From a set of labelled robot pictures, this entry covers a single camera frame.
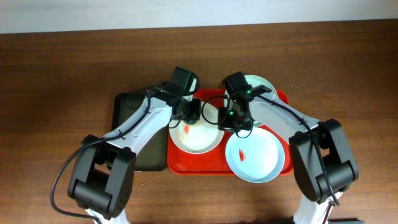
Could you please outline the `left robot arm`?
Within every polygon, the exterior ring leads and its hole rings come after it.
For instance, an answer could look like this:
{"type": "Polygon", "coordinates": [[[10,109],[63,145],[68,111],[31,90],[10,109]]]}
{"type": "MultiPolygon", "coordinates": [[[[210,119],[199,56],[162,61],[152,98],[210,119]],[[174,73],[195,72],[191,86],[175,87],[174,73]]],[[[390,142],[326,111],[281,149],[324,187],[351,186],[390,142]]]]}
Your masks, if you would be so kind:
{"type": "Polygon", "coordinates": [[[127,223],[136,157],[149,140],[173,120],[200,118],[200,86],[196,74],[176,67],[169,82],[147,88],[140,107],[123,124],[101,138],[87,136],[72,156],[76,162],[68,196],[95,223],[127,223]]]}

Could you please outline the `light blue plate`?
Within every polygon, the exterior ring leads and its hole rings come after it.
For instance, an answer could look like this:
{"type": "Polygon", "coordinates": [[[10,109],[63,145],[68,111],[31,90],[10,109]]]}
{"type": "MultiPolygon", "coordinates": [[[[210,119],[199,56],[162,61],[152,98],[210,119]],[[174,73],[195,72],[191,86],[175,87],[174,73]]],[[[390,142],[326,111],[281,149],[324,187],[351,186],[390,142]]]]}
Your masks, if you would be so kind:
{"type": "Polygon", "coordinates": [[[229,168],[240,179],[261,184],[275,179],[284,168],[285,152],[280,141],[269,131],[254,128],[232,135],[225,147],[229,168]]]}

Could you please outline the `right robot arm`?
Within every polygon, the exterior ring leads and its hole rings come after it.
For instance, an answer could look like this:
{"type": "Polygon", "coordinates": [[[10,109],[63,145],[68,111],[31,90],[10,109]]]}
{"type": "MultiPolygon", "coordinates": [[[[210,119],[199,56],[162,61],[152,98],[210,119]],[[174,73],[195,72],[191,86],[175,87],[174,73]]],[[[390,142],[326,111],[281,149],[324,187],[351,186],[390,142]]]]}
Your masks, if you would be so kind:
{"type": "Polygon", "coordinates": [[[295,181],[302,192],[290,222],[328,223],[339,198],[359,177],[359,169],[342,125],[320,121],[284,103],[265,85],[252,86],[241,72],[223,85],[228,104],[220,108],[220,130],[251,133],[254,123],[271,128],[290,146],[295,181]]]}

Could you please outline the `black plastic tray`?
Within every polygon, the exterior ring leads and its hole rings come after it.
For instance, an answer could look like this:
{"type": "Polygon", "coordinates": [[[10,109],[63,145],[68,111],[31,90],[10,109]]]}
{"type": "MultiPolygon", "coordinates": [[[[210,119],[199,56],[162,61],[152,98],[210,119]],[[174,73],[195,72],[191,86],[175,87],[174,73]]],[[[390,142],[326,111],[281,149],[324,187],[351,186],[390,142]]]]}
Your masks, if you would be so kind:
{"type": "MultiPolygon", "coordinates": [[[[111,129],[119,127],[140,107],[144,100],[142,93],[120,93],[114,99],[111,129]]],[[[135,171],[162,171],[167,166],[168,129],[155,133],[136,158],[135,171]]]]}

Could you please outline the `pale green plate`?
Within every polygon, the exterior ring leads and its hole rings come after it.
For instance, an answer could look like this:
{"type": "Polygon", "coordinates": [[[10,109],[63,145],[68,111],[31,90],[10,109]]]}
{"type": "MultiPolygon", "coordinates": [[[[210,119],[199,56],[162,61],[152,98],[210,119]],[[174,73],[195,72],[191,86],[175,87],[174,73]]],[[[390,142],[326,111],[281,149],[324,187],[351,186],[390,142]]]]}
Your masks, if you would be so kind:
{"type": "MultiPolygon", "coordinates": [[[[271,84],[271,82],[269,82],[265,78],[262,78],[262,77],[257,76],[257,75],[244,75],[244,77],[245,77],[246,81],[248,82],[248,84],[252,85],[252,87],[257,87],[259,85],[264,85],[264,86],[270,88],[271,91],[273,93],[275,93],[277,97],[279,97],[276,89],[274,88],[274,86],[271,84]]],[[[225,95],[228,98],[229,97],[228,92],[225,91],[224,93],[225,93],[225,95]]],[[[224,100],[224,106],[226,106],[227,104],[228,104],[228,99],[224,100]]],[[[259,126],[262,126],[262,125],[263,125],[262,123],[260,123],[258,121],[254,121],[254,127],[259,127],[259,126]]]]}

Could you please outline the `red plastic tray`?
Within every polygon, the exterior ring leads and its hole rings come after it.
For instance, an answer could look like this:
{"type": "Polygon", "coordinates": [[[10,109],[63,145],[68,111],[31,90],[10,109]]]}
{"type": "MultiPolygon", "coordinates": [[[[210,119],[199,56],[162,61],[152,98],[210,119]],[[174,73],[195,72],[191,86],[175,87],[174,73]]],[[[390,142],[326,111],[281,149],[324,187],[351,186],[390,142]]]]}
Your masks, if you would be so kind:
{"type": "MultiPolygon", "coordinates": [[[[276,89],[277,95],[284,103],[289,104],[287,95],[276,89]]],[[[223,95],[224,90],[221,88],[199,89],[194,97],[205,101],[211,96],[223,95]]],[[[285,162],[279,175],[288,175],[293,172],[293,163],[291,162],[290,146],[280,136],[267,126],[260,126],[272,133],[278,138],[285,152],[285,162]]],[[[221,142],[210,152],[204,154],[189,154],[182,151],[174,144],[170,134],[167,143],[167,165],[169,169],[179,175],[235,175],[229,168],[225,158],[225,147],[231,133],[225,133],[221,142]]]]}

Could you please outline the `green yellow sponge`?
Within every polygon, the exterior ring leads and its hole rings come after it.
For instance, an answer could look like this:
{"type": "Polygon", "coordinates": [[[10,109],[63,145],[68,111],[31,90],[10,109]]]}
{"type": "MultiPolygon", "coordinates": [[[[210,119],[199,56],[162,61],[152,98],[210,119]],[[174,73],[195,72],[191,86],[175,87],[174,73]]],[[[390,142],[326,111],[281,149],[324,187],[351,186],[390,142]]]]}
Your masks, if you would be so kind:
{"type": "Polygon", "coordinates": [[[194,123],[187,123],[188,125],[196,125],[196,126],[198,126],[198,125],[200,125],[201,124],[201,121],[200,120],[198,120],[198,121],[196,121],[196,122],[194,122],[194,123]]]}

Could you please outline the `white plate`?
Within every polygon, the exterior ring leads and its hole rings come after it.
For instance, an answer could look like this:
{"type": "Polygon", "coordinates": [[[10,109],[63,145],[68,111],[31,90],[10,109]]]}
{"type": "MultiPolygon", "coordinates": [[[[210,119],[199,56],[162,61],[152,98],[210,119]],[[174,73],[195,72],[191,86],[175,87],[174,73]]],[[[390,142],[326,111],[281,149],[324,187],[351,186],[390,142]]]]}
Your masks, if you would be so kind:
{"type": "Polygon", "coordinates": [[[205,118],[200,115],[201,124],[188,125],[181,121],[176,128],[170,128],[172,142],[182,151],[189,154],[204,154],[213,150],[222,140],[224,131],[218,129],[218,109],[207,103],[203,109],[205,118]]]}

